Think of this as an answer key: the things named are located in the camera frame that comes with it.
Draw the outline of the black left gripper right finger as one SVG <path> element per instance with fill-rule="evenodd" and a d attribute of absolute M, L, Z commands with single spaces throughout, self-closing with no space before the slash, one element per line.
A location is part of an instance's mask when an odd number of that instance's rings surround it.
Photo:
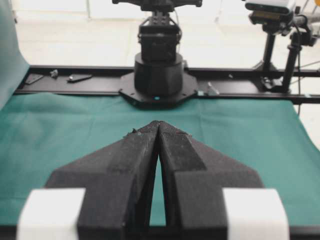
<path fill-rule="evenodd" d="M 281 198 L 254 169 L 166 122 L 158 136 L 167 222 L 183 239 L 289 239 Z"/>

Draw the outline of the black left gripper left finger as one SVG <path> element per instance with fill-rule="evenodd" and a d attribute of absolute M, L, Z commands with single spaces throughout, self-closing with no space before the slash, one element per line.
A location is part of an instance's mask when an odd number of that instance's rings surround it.
<path fill-rule="evenodd" d="M 30 192 L 19 240 L 124 240 L 149 225 L 160 123 L 55 169 Z"/>

